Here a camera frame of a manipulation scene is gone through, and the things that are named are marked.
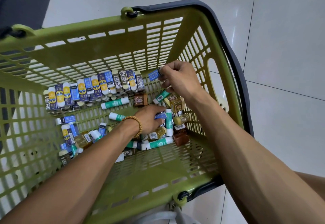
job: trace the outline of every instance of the basket handle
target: basket handle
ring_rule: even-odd
[[[248,94],[245,76],[242,71],[242,67],[234,51],[230,47],[228,40],[225,36],[225,33],[223,32],[222,27],[213,10],[207,4],[199,0],[181,0],[181,1],[165,3],[165,4],[158,4],[158,5],[136,6],[136,7],[132,7],[132,9],[134,13],[139,11],[141,13],[146,14],[146,13],[153,13],[157,11],[170,10],[170,9],[176,9],[176,8],[182,8],[188,6],[195,7],[196,9],[204,13],[204,15],[208,18],[214,33],[220,40],[221,46],[223,47],[225,54],[230,62],[230,66],[233,70],[236,83],[237,83],[238,92],[241,97],[240,100],[242,105],[242,120],[243,120],[244,129],[246,132],[248,132],[251,136],[254,137],[249,94]]]

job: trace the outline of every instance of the shopping basket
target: shopping basket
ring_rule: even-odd
[[[208,69],[212,60],[229,115],[253,135],[240,64],[214,12],[201,1],[125,7],[120,16],[40,30],[14,25],[3,29],[0,38],[1,217],[60,168],[62,133],[46,112],[42,95],[57,83],[121,67],[135,69],[141,71],[152,102],[161,86],[150,82],[147,74],[178,59],[192,63],[202,87],[217,100]],[[132,102],[106,110],[95,105],[73,114],[81,132],[97,129],[100,122],[114,126],[109,112],[132,115],[137,110]],[[86,223],[113,223],[172,199],[182,205],[223,184],[196,115],[189,108],[185,113],[191,118],[190,142],[142,151],[116,163]]]

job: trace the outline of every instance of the green plastic basket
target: green plastic basket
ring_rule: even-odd
[[[57,83],[76,82],[108,69],[140,70],[151,102],[161,86],[150,82],[147,74],[178,59],[193,64],[202,87],[217,100],[208,69],[212,59],[225,88],[229,115],[253,135],[239,62],[215,14],[200,1],[125,7],[120,16],[40,30],[14,25],[1,34],[1,217],[60,167],[57,153],[63,137],[55,117],[46,112],[42,95]],[[81,132],[89,131],[100,122],[114,126],[108,119],[110,111],[134,114],[132,102],[106,110],[98,104],[71,114]],[[189,108],[186,113],[191,118],[190,142],[142,151],[116,163],[86,223],[113,223],[172,198],[184,204],[223,184],[196,115]]]

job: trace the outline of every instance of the hand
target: hand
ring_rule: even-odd
[[[162,111],[165,111],[166,107],[149,105],[141,108],[134,115],[138,118],[142,124],[142,134],[148,134],[156,130],[161,124],[164,123],[164,119],[156,119],[155,115]]]
[[[203,90],[189,62],[173,61],[163,66],[159,72],[162,74],[159,80],[165,80],[161,85],[162,88],[167,88],[167,92],[175,91],[185,99],[185,102],[190,101]]]

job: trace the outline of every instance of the white tile floor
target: white tile floor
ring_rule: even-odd
[[[170,1],[176,0],[51,0],[43,26]],[[215,11],[244,68],[256,139],[292,169],[325,176],[324,0],[201,1]],[[223,96],[218,71],[210,70],[215,91]],[[201,223],[246,223],[224,186],[184,211]]]

